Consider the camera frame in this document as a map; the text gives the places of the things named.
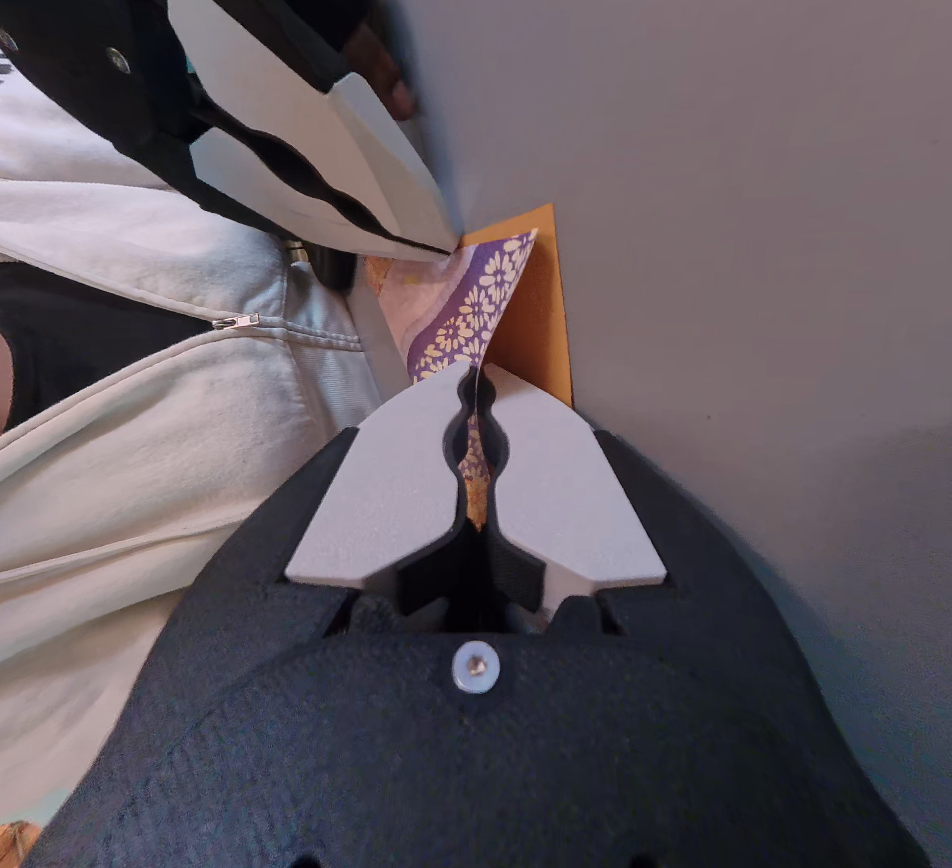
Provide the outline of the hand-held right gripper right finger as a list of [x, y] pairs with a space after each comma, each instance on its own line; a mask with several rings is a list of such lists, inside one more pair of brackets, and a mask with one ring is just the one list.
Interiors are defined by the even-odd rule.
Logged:
[[666, 568], [589, 424], [500, 366], [484, 369], [480, 387], [497, 588], [552, 616], [569, 597], [662, 584]]

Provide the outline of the person's left hand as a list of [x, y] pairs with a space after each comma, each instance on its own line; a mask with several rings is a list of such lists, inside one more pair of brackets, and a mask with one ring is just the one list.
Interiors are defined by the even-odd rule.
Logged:
[[409, 121], [418, 110], [413, 92], [385, 43], [364, 21], [342, 48], [351, 69], [363, 77], [397, 122]]

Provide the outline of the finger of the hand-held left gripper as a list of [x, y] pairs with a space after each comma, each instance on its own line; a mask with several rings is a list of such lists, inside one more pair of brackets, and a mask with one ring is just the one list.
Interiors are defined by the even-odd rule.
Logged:
[[428, 245], [397, 243], [363, 231], [326, 202], [306, 196], [274, 175], [250, 149], [217, 127], [189, 148], [196, 176], [288, 235], [342, 252], [397, 260], [437, 260]]
[[168, 0], [168, 9], [210, 102], [207, 131], [240, 141], [363, 231], [456, 249], [435, 181], [363, 77], [349, 73], [323, 93], [213, 0]]

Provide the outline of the black shirt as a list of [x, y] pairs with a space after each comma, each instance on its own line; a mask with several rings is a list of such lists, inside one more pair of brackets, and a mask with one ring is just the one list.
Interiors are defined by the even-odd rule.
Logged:
[[1, 268], [1, 332], [11, 355], [3, 430], [142, 359], [211, 331], [202, 320], [138, 303], [24, 263]]

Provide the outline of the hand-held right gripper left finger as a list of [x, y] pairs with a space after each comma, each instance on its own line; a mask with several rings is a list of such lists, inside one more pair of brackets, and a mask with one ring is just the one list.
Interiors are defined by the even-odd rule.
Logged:
[[389, 399], [358, 427], [286, 568], [296, 583], [387, 596], [400, 612], [458, 581], [477, 370], [455, 362]]

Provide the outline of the purple gold patterned origami paper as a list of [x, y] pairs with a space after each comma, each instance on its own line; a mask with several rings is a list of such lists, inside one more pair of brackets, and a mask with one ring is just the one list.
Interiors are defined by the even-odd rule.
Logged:
[[482, 366], [537, 235], [462, 245], [436, 262], [361, 259], [351, 309], [383, 398], [456, 363]]

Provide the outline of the pale zip jacket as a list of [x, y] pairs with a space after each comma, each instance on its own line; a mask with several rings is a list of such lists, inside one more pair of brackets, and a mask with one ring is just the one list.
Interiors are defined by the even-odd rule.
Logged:
[[182, 589], [379, 398], [303, 243], [198, 207], [5, 58], [1, 108], [2, 264], [212, 327], [7, 431], [2, 340], [1, 814], [43, 825]]

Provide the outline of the orange paper sheet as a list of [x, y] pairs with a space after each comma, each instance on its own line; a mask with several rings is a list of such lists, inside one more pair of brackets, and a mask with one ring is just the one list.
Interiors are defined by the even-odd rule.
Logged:
[[535, 230], [537, 236], [530, 257], [489, 343], [484, 362], [506, 369], [573, 407], [553, 204], [466, 234], [460, 246], [509, 238], [531, 230]]

